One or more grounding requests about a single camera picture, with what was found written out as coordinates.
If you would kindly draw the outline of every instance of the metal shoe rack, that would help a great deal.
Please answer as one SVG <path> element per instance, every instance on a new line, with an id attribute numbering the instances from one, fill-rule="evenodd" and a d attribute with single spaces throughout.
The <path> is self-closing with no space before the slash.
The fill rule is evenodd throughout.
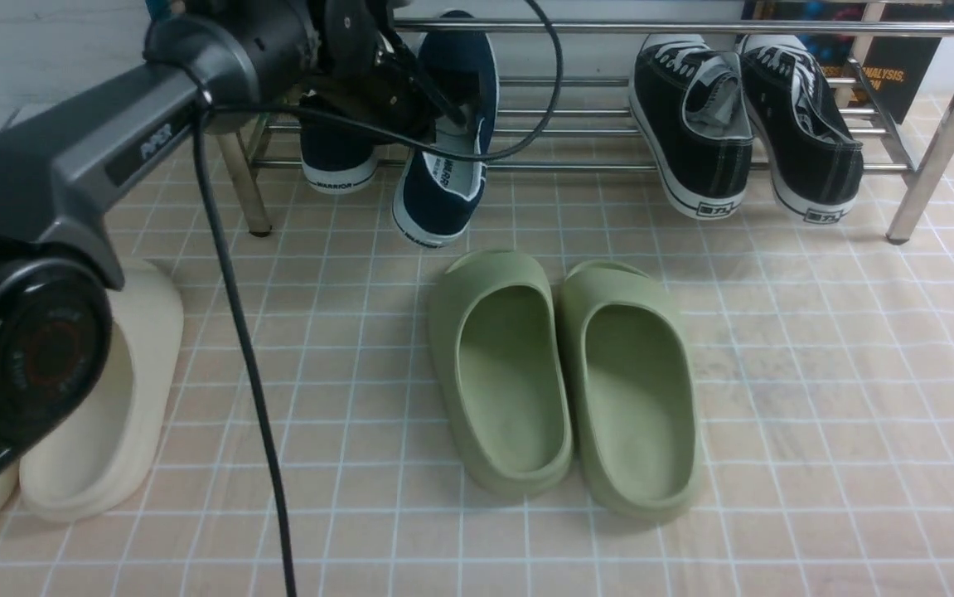
<path id="1" fill-rule="evenodd" d="M 915 227 L 923 215 L 925 206 L 942 180 L 944 170 L 954 154 L 954 95 L 944 110 L 942 122 L 923 154 L 913 153 L 908 144 L 901 139 L 893 118 L 887 116 L 879 105 L 878 96 L 864 75 L 864 54 L 870 46 L 870 39 L 878 36 L 896 37 L 954 37 L 954 20 L 951 22 L 879 22 L 882 8 L 886 3 L 902 0 L 882 0 L 868 4 L 862 22 L 788 22 L 787 20 L 758 20 L 757 22 L 610 22 L 609 20 L 560 20 L 556 22 L 559 33 L 589 34 L 650 34 L 650 33 L 701 33 L 701 34 L 844 34 L 855 35 L 853 56 L 849 58 L 844 73 L 830 80 L 833 87 L 840 88 L 840 104 L 848 101 L 851 90 L 867 91 L 870 105 L 862 107 L 843 107 L 841 113 L 849 120 L 862 120 L 863 126 L 852 129 L 858 139 L 876 138 L 882 141 L 889 155 L 889 162 L 867 163 L 864 172 L 869 174 L 893 174 L 903 177 L 908 186 L 900 203 L 896 216 L 889 226 L 886 237 L 890 242 L 900 245 L 911 238 Z M 954 0 L 919 0 L 909 3 L 944 3 Z M 399 19 L 397 26 L 401 31 L 485 31 L 491 33 L 541 33 L 544 31 L 535 20 L 515 19 Z M 503 86 L 513 87 L 550 87 L 551 78 L 504 78 Z M 626 87 L 626 78 L 567 78 L 568 87 Z M 499 110 L 501 117 L 538 117 L 541 106 L 506 107 Z M 570 118 L 627 118 L 631 116 L 627 107 L 620 109 L 560 109 L 555 121 Z M 260 117 L 254 131 L 248 139 L 241 133 L 219 137 L 223 159 L 230 178 L 235 186 L 249 230 L 254 235 L 267 235 L 271 224 L 262 204 L 256 177 L 261 169 L 288 169 L 301 167 L 299 158 L 281 158 L 267 155 L 269 139 L 272 135 L 295 135 L 299 125 L 295 121 L 277 121 L 270 117 Z M 519 136 L 525 131 L 499 129 L 501 136 Z M 631 128 L 561 128 L 551 125 L 544 131 L 545 136 L 564 138 L 622 137 L 638 135 L 635 126 Z M 383 159 L 382 167 L 400 167 L 402 160 Z M 538 171 L 538 172 L 617 172 L 656 170 L 652 162 L 531 162 L 526 160 L 504 160 L 491 163 L 493 170 Z M 754 163 L 754 169 L 766 169 L 767 163 Z"/>

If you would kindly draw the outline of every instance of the sneaker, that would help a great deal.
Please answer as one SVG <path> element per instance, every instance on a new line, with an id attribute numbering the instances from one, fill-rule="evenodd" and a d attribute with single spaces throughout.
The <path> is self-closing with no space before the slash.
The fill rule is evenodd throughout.
<path id="1" fill-rule="evenodd" d="M 299 104 L 322 112 L 340 113 L 320 95 L 306 95 Z M 303 156 L 303 177 L 317 192 L 356 192 L 374 180 L 377 156 L 373 141 L 366 137 L 341 131 L 331 124 L 303 122 L 299 151 Z"/>
<path id="2" fill-rule="evenodd" d="M 472 18 L 464 11 L 443 16 Z M 487 153 L 499 110 L 499 72 L 487 34 L 430 32 L 421 39 L 417 60 L 447 99 L 462 107 L 467 119 L 462 128 L 447 117 L 438 118 L 435 146 L 458 153 Z M 396 225 L 407 238 L 428 248 L 455 241 L 480 203 L 485 178 L 485 163 L 411 152 L 392 204 Z"/>
<path id="3" fill-rule="evenodd" d="M 738 57 L 712 51 L 700 35 L 651 35 L 628 98 L 669 203 L 697 220 L 733 214 L 753 156 Z"/>
<path id="4" fill-rule="evenodd" d="M 746 112 L 771 159 L 776 197 L 805 222 L 836 223 L 855 204 L 863 144 L 821 68 L 792 35 L 749 35 L 739 54 Z"/>

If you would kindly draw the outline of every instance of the tiled floor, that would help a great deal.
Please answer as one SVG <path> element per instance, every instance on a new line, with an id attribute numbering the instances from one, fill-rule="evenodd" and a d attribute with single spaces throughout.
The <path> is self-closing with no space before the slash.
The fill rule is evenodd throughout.
<path id="1" fill-rule="evenodd" d="M 912 136 L 930 135 L 938 106 L 915 107 Z M 741 215 L 711 224 L 675 214 L 654 177 L 492 175 L 469 233 L 431 252 L 394 230 L 396 175 L 333 201 L 294 171 L 266 172 L 275 234 L 257 239 L 215 166 L 304 595 L 954 595 L 954 163 L 901 248 L 883 239 L 894 177 L 868 177 L 841 226 L 815 228 L 772 203 L 766 174 Z M 8 507 L 0 597 L 283 594 L 267 469 L 192 180 L 180 153 L 109 215 L 120 253 L 170 272 L 185 299 L 155 469 L 115 511 L 74 526 Z M 458 254 L 488 246 L 536 255 L 552 279 L 610 257 L 665 280 L 689 324 L 709 460 L 689 514 L 652 530 L 614 517 L 576 472 L 519 506 L 466 479 L 423 298 Z"/>

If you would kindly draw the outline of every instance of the shoe insole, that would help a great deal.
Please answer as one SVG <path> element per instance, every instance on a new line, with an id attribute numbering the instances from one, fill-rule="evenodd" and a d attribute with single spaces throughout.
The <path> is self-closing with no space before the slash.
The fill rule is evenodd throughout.
<path id="1" fill-rule="evenodd" d="M 133 393 L 134 366 L 127 340 L 113 325 L 109 359 L 97 386 L 40 445 L 40 462 L 51 466 L 41 471 L 40 491 L 51 492 L 46 498 L 72 498 L 101 479 L 119 449 Z"/>
<path id="2" fill-rule="evenodd" d="M 551 325 L 540 292 L 510 287 L 478 303 L 462 330 L 462 402 L 477 442 L 503 473 L 538 471 L 564 441 Z"/>
<path id="3" fill-rule="evenodd" d="M 694 462 L 689 370 L 669 324 L 612 305 L 587 327 L 587 402 L 598 453 L 632 502 L 672 498 Z"/>
<path id="4" fill-rule="evenodd" d="M 459 129 L 447 117 L 436 121 L 436 147 L 455 153 L 473 153 L 476 147 L 476 141 L 473 139 L 473 133 Z M 453 190 L 462 197 L 469 197 L 473 194 L 473 177 L 477 172 L 477 164 L 473 162 L 455 162 L 453 159 L 436 158 L 426 154 L 426 158 L 431 158 L 429 171 L 436 181 L 443 188 Z"/>

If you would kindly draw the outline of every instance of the metal rod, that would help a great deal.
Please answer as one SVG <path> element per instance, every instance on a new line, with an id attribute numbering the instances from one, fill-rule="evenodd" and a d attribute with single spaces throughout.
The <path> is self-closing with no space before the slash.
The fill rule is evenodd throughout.
<path id="1" fill-rule="evenodd" d="M 885 12 L 885 4 L 867 4 L 864 7 L 864 15 L 862 19 L 864 22 L 879 22 L 882 20 L 882 14 Z M 860 35 L 852 41 L 852 57 L 856 58 L 861 65 L 867 61 L 867 52 L 870 51 L 871 42 L 874 41 L 874 38 L 870 35 Z M 836 99 L 837 107 L 845 107 L 849 105 L 849 102 L 852 101 L 852 90 L 849 88 L 840 88 L 834 94 Z"/>
<path id="2" fill-rule="evenodd" d="M 245 146 L 245 158 L 249 160 L 249 163 L 267 153 L 267 146 L 271 143 L 271 136 L 267 134 L 267 125 L 271 118 L 271 114 L 260 114 L 256 118 L 256 124 L 249 135 L 249 143 Z"/>
<path id="3" fill-rule="evenodd" d="M 222 151 L 222 160 L 226 171 L 230 173 L 230 180 L 234 183 L 237 192 L 237 202 L 241 212 L 245 215 L 245 222 L 249 224 L 249 233 L 264 237 L 271 234 L 271 220 L 267 216 L 267 207 L 264 207 L 264 197 L 256 185 L 249 160 L 245 157 L 245 145 L 241 141 L 241 132 L 228 133 L 215 137 L 219 141 Z"/>
<path id="4" fill-rule="evenodd" d="M 267 167 L 268 169 L 295 169 L 301 166 L 301 160 L 298 158 L 262 158 L 254 162 L 255 167 Z M 402 167 L 405 161 L 402 159 L 381 159 L 378 166 L 381 167 Z M 491 170 L 511 170 L 525 172 L 654 172 L 657 170 L 655 163 L 635 163 L 635 162 L 492 162 L 487 165 Z M 752 170 L 767 170 L 768 163 L 754 162 L 750 166 Z M 864 172 L 869 174 L 904 174 L 911 171 L 905 163 L 866 163 Z"/>
<path id="5" fill-rule="evenodd" d="M 499 137 L 525 137 L 532 133 L 532 129 L 495 129 Z M 544 137 L 572 137 L 576 139 L 595 139 L 603 137 L 636 137 L 639 129 L 544 129 Z"/>
<path id="6" fill-rule="evenodd" d="M 499 118 L 541 118 L 546 109 L 499 109 Z M 863 118 L 878 116 L 874 107 L 843 107 L 840 109 L 841 116 L 846 118 Z M 632 110 L 626 107 L 614 107 L 614 109 L 557 109 L 554 110 L 555 117 L 561 118 L 631 118 Z"/>
<path id="7" fill-rule="evenodd" d="M 930 203 L 934 189 L 942 180 L 944 170 L 947 169 L 954 155 L 954 95 L 952 101 L 944 110 L 942 121 L 932 136 L 930 146 L 919 162 L 915 175 L 908 180 L 908 191 L 900 202 L 893 222 L 889 224 L 886 237 L 894 245 L 901 245 L 912 238 L 912 233 L 923 218 L 923 212 Z"/>
<path id="8" fill-rule="evenodd" d="M 852 76 L 828 76 L 826 82 L 831 87 L 852 87 L 856 79 Z M 499 79 L 502 87 L 553 87 L 553 76 L 503 76 Z M 561 81 L 563 87 L 627 87 L 626 76 L 566 76 Z"/>
<path id="9" fill-rule="evenodd" d="M 841 112 L 841 116 L 846 118 L 863 118 L 878 116 L 877 110 L 871 106 L 860 106 L 860 107 L 843 107 L 843 109 L 838 110 Z"/>
<path id="10" fill-rule="evenodd" d="M 270 124 L 268 131 L 275 133 L 299 133 L 301 125 L 291 124 Z M 849 129 L 852 136 L 855 137 L 884 137 L 886 129 L 877 128 L 877 126 L 862 126 L 862 128 Z M 496 136 L 500 137 L 525 137 L 532 133 L 532 129 L 495 129 Z M 639 136 L 639 129 L 628 126 L 628 128 L 617 129 L 544 129 L 544 137 L 572 137 L 576 139 L 591 139 L 604 137 L 636 137 Z"/>
<path id="11" fill-rule="evenodd" d="M 499 118 L 542 118 L 543 109 L 499 109 Z M 631 118 L 632 111 L 626 107 L 619 109 L 556 109 L 554 116 L 559 118 Z"/>
<path id="12" fill-rule="evenodd" d="M 397 19 L 401 31 L 481 31 L 487 33 L 542 33 L 537 20 L 517 19 Z M 879 35 L 882 37 L 954 36 L 954 22 L 802 22 L 753 20 L 752 22 L 613 22 L 613 20 L 561 19 L 559 33 L 787 33 Z"/>
<path id="13" fill-rule="evenodd" d="M 845 65 L 855 73 L 856 79 L 860 81 L 860 89 L 867 94 L 867 99 L 874 105 L 874 110 L 878 113 L 879 121 L 881 121 L 881 124 L 886 128 L 886 137 L 889 137 L 889 139 L 887 139 L 889 142 L 885 144 L 885 148 L 886 151 L 889 152 L 889 157 L 892 158 L 894 162 L 906 163 L 912 170 L 915 170 L 915 158 L 913 158 L 912 152 L 908 151 L 908 146 L 904 143 L 900 129 L 897 128 L 896 122 L 893 121 L 893 115 L 886 112 L 881 99 L 875 94 L 874 85 L 871 85 L 870 79 L 867 79 L 862 63 L 856 60 L 856 58 L 851 57 L 845 61 Z"/>

